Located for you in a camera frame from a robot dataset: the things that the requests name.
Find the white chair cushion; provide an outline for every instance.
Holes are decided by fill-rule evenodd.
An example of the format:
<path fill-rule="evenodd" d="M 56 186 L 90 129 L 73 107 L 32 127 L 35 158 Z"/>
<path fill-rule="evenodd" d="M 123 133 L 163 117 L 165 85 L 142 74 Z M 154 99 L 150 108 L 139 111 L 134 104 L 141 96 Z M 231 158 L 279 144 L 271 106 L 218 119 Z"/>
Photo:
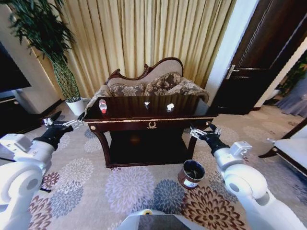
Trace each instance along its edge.
<path fill-rule="evenodd" d="M 274 145 L 307 168 L 307 138 L 281 139 L 276 141 Z"/>

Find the drawer handle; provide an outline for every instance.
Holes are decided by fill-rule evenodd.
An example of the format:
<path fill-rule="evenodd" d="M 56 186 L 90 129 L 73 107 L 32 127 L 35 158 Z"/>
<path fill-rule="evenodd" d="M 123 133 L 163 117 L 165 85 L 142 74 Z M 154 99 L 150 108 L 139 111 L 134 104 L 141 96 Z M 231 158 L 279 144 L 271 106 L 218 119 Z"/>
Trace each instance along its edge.
<path fill-rule="evenodd" d="M 157 127 L 156 127 L 156 123 L 154 122 L 154 123 L 153 123 L 153 126 L 152 126 L 151 122 L 149 122 L 147 128 L 150 128 L 150 129 L 157 128 Z"/>

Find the dark wooden door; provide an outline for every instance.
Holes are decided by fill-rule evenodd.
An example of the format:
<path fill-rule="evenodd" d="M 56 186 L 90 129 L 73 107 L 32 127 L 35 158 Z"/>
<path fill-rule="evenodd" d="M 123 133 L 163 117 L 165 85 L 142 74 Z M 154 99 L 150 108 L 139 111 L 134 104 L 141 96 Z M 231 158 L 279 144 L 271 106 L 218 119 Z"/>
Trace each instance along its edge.
<path fill-rule="evenodd" d="M 249 113 L 306 35 L 306 0 L 260 0 L 211 108 Z"/>

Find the table drawer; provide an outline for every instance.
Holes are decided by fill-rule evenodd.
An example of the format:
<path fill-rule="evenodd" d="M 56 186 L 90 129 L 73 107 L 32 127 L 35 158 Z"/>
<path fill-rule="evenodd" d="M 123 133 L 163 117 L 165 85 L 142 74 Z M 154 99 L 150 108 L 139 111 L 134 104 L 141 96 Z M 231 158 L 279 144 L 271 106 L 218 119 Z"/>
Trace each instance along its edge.
<path fill-rule="evenodd" d="M 192 123 L 196 127 L 207 126 L 207 122 L 213 121 L 213 118 L 203 119 L 160 119 L 160 120 L 134 120 L 134 121 L 116 121 L 116 122 L 96 122 L 88 123 L 92 131 L 117 131 L 117 130 L 154 130 L 167 128 L 187 128 Z"/>

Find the beige curtain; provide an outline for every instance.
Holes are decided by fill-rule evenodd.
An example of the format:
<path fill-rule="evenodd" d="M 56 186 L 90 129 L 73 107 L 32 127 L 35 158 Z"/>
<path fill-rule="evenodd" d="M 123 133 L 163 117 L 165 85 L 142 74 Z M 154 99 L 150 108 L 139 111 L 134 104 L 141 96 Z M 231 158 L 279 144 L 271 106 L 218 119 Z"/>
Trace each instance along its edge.
<path fill-rule="evenodd" d="M 184 77 L 205 86 L 235 0 L 66 0 L 75 34 L 69 66 L 83 97 L 110 73 L 135 78 L 144 64 L 177 57 Z"/>

